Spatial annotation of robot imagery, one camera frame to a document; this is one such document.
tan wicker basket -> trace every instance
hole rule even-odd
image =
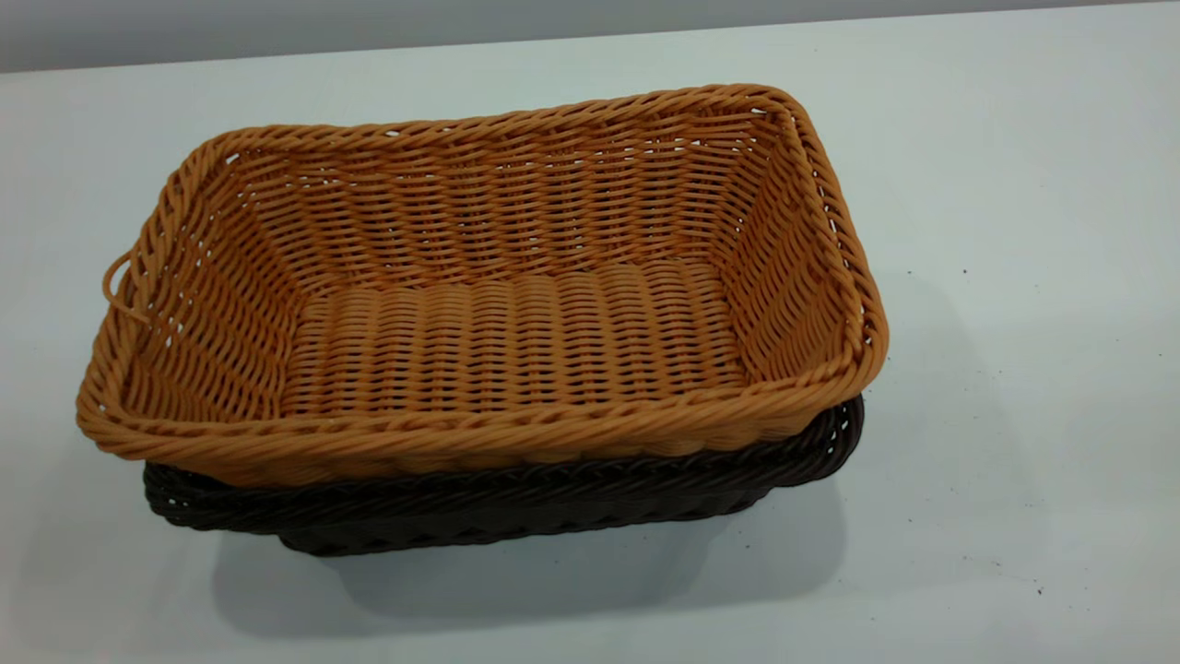
[[[105,291],[79,426],[235,486],[733,451],[887,344],[807,114],[755,85],[232,131]]]

dark brown wicker basket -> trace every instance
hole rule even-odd
[[[149,464],[152,511],[176,526],[278,535],[313,555],[490,544],[730,514],[772,488],[835,473],[856,449],[860,397],[802,433],[732,453],[583,461],[315,487],[242,489]]]

white table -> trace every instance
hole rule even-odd
[[[0,660],[1174,662],[1180,5],[0,77]],[[891,361],[733,518],[332,563],[149,513],[73,399],[99,277],[223,130],[798,96]]]

basket handle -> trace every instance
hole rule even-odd
[[[114,292],[111,291],[111,280],[114,278],[114,272],[118,271],[119,268],[123,267],[124,264],[131,262],[132,250],[133,249],[127,250],[127,252],[123,254],[122,256],[118,257],[118,259],[111,263],[111,267],[106,268],[106,274],[103,275],[103,294],[106,295],[106,301],[111,302],[112,307],[130,315],[131,317],[138,320],[139,322],[143,322],[144,324],[151,324],[150,317],[123,303],[119,300],[119,297],[116,297]]]

rectangular basket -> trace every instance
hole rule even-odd
[[[755,85],[232,131],[105,283],[79,426],[240,487],[738,451],[887,344],[807,114]]]
[[[313,555],[491,544],[740,512],[775,487],[835,473],[856,449],[860,399],[802,433],[739,452],[434,473],[316,487],[243,489],[149,464],[152,511],[175,526],[278,535]]]

